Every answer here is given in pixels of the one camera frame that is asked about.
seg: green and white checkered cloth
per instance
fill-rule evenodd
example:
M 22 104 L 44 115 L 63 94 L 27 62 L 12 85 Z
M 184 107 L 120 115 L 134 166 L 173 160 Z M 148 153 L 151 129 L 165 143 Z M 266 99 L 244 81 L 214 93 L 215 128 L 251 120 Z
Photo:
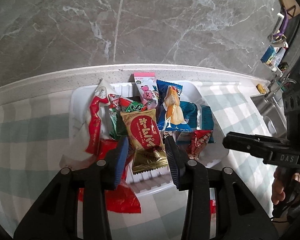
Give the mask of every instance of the green and white checkered cloth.
M 201 93 L 224 133 L 263 134 L 253 110 L 244 107 L 246 100 L 236 85 L 210 84 L 201 87 Z M 60 169 L 61 150 L 69 144 L 71 95 L 69 90 L 0 106 L 0 224 L 10 235 Z M 266 197 L 270 201 L 272 182 L 267 177 L 273 172 L 247 154 L 229 155 L 227 166 L 235 169 L 261 204 Z M 114 240 L 180 239 L 187 192 L 173 187 L 139 201 L 142 214 L 108 212 Z

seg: gold snack package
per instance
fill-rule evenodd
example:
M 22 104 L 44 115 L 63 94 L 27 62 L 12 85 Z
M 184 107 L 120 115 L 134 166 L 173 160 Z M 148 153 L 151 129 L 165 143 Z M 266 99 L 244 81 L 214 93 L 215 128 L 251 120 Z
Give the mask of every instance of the gold snack package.
M 133 174 L 167 166 L 168 160 L 157 127 L 155 109 L 121 112 L 121 116 L 134 148 Z

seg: sink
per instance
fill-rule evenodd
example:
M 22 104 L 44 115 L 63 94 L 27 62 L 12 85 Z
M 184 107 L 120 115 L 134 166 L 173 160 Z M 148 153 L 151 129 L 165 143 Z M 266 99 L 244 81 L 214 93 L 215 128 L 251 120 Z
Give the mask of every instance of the sink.
M 287 120 L 283 107 L 274 98 L 265 99 L 263 95 L 251 97 L 273 137 L 287 138 Z

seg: white plastic tray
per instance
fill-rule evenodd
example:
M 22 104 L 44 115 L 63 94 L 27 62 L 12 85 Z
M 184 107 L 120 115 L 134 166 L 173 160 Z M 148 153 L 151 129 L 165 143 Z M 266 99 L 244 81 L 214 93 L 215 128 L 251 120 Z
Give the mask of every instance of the white plastic tray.
M 182 101 L 188 101 L 199 105 L 207 105 L 204 98 L 200 95 L 196 86 L 190 81 L 171 81 L 183 86 L 183 91 L 180 97 Z M 115 92 L 118 95 L 124 97 L 138 96 L 139 92 L 135 83 L 117 83 L 111 84 Z M 72 94 L 70 111 L 69 111 L 69 139 L 73 140 L 75 134 L 80 130 L 82 124 L 85 121 L 85 113 L 92 100 L 95 86 L 80 87 Z M 107 118 L 105 110 L 101 113 L 101 137 L 109 138 L 109 129 L 112 127 L 110 120 Z M 199 162 L 205 165 L 207 168 L 211 168 L 226 157 L 229 150 L 225 149 L 222 145 L 224 134 L 217 122 L 214 120 L 213 138 L 216 141 L 214 144 L 208 144 L 207 147 L 200 153 Z M 147 194 L 153 194 L 161 190 L 173 187 L 172 178 L 170 175 L 169 167 L 163 167 L 153 171 L 147 171 L 140 174 L 133 175 L 129 165 L 129 170 L 126 178 L 126 182 L 130 184 L 131 188 L 136 193 L 136 196 L 143 196 Z

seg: marble tile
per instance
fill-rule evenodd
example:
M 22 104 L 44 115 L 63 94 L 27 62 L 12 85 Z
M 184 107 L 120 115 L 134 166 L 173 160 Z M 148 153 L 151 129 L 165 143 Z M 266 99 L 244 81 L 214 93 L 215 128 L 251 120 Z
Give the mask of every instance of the marble tile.
M 0 86 L 113 63 L 270 79 L 260 58 L 279 11 L 278 0 L 0 0 Z

